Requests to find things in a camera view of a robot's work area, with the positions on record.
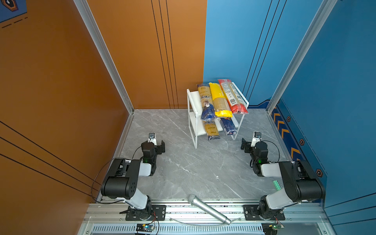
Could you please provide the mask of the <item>yellow blue-top spaghetti bag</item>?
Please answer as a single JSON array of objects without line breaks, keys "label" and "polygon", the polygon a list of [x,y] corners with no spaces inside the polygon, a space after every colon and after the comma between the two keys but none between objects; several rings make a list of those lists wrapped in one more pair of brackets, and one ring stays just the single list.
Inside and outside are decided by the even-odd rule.
[{"label": "yellow blue-top spaghetti bag", "polygon": [[217,118],[214,111],[214,105],[212,101],[212,95],[209,84],[197,85],[200,95],[200,102],[202,106],[201,119],[203,121],[213,120]]}]

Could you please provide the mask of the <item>blue yellow spaghetti bag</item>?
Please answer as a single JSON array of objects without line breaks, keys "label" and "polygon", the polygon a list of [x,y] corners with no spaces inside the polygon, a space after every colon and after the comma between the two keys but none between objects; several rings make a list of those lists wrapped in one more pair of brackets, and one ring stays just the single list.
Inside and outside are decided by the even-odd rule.
[{"label": "blue yellow spaghetti bag", "polygon": [[219,132],[217,130],[214,119],[203,120],[205,132],[207,134],[208,141],[220,139]]}]

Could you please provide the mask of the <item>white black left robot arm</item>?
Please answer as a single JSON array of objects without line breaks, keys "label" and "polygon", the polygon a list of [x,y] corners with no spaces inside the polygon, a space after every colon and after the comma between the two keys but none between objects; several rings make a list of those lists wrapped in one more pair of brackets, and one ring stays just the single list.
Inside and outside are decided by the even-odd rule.
[{"label": "white black left robot arm", "polygon": [[165,142],[156,145],[153,141],[141,144],[143,156],[140,159],[113,160],[101,186],[101,195],[129,205],[126,211],[130,217],[148,220],[152,214],[152,203],[148,195],[138,188],[139,177],[153,176],[157,156],[165,153]]}]

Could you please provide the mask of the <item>red spaghetti package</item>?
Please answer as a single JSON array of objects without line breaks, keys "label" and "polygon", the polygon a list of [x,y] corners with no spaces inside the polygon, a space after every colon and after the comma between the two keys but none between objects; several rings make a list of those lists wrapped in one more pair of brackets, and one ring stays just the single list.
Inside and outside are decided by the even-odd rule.
[{"label": "red spaghetti package", "polygon": [[233,114],[247,114],[243,99],[230,79],[218,80]]}]

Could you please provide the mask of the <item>dark blue Barilla spaghetti box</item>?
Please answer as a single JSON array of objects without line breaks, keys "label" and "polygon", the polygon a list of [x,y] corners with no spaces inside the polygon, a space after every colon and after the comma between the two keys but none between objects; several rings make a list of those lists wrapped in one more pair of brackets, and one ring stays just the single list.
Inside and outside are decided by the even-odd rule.
[{"label": "dark blue Barilla spaghetti box", "polygon": [[237,133],[237,129],[230,117],[221,117],[219,120],[222,129],[227,136],[232,136]]}]

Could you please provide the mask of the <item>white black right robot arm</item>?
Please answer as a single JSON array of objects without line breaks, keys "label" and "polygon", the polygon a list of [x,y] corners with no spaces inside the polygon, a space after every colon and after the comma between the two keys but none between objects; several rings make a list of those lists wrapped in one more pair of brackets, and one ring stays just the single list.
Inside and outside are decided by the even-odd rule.
[{"label": "white black right robot arm", "polygon": [[257,206],[243,207],[247,220],[282,219],[287,207],[325,198],[325,187],[307,161],[270,162],[267,143],[259,138],[250,142],[242,139],[240,148],[250,154],[250,167],[257,176],[281,178],[283,181],[281,189],[262,196]]}]

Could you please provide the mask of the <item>yellow spaghetti package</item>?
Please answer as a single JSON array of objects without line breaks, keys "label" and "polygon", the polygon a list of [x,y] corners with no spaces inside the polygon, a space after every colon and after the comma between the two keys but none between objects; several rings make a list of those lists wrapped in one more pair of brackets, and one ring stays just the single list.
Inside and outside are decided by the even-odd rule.
[{"label": "yellow spaghetti package", "polygon": [[209,83],[209,87],[211,91],[215,115],[219,118],[231,118],[233,116],[233,113],[230,110],[229,104],[226,100],[221,86],[217,83]]}]

